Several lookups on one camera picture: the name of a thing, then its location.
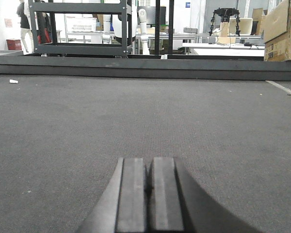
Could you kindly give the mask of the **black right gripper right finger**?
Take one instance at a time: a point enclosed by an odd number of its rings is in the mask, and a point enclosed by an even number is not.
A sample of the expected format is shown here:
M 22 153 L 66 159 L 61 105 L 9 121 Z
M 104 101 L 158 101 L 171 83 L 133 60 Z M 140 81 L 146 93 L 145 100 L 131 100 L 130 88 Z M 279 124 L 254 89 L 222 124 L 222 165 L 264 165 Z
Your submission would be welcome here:
M 151 233 L 257 233 L 214 200 L 181 161 L 155 157 L 150 167 Z

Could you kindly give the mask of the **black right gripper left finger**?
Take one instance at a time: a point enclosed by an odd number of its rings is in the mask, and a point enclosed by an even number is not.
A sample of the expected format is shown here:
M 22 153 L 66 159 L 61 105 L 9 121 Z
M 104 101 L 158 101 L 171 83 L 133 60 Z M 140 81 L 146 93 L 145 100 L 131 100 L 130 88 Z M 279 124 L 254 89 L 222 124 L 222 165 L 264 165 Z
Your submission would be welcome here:
M 146 171 L 141 158 L 119 158 L 113 175 L 78 233 L 145 233 Z

